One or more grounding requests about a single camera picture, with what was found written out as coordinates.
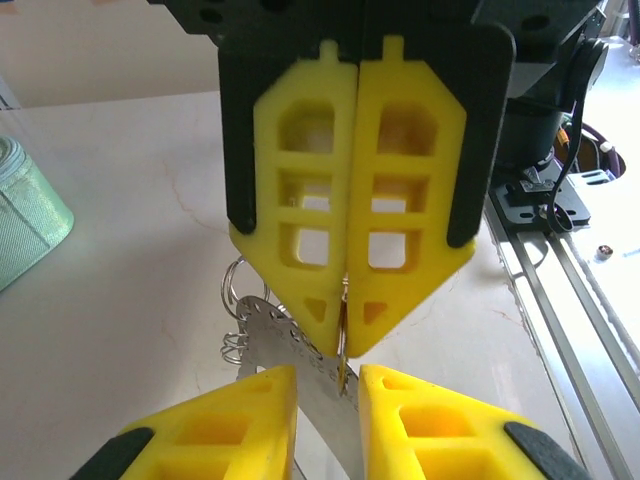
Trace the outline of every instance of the green mesh fabric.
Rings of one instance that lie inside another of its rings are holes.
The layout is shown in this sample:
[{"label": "green mesh fabric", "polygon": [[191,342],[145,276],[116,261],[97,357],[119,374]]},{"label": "green mesh fabric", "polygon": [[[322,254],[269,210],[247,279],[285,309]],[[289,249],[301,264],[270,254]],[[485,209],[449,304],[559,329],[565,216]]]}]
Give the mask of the green mesh fabric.
[{"label": "green mesh fabric", "polygon": [[0,291],[53,250],[73,214],[20,144],[0,136]]}]

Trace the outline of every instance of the white table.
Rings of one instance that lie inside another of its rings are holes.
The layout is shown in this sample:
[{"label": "white table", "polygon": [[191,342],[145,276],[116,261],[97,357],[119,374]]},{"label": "white table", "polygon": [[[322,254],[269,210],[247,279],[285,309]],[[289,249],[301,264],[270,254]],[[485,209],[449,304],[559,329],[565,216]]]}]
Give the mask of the white table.
[{"label": "white table", "polygon": [[[0,116],[76,215],[0,293],[0,479],[68,478],[132,420],[234,380],[218,354],[235,327],[219,282],[238,255],[219,114],[207,93]],[[361,360],[518,412],[570,451],[507,285],[483,227],[473,261]],[[310,480],[336,478],[303,447]]]}]

